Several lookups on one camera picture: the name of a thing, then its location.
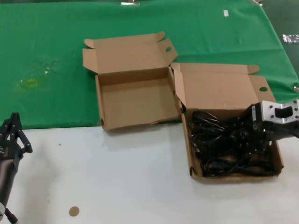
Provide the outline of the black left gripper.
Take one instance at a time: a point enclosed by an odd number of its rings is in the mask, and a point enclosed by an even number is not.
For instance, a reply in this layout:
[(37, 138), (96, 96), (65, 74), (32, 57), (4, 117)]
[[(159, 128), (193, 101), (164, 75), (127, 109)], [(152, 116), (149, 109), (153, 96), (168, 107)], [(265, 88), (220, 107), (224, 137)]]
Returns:
[(11, 117), (4, 121), (4, 131), (0, 132), (0, 162), (20, 163), (24, 153), (32, 153), (31, 143), (22, 130), (20, 115), (13, 112)]

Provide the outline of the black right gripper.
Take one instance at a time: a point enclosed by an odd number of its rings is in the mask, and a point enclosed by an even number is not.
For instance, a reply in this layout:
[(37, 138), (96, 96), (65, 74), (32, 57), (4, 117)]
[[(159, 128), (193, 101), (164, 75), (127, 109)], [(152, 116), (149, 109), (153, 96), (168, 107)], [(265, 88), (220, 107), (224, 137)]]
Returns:
[(298, 138), (298, 102), (259, 102), (251, 105), (234, 123), (233, 136), (246, 141)]

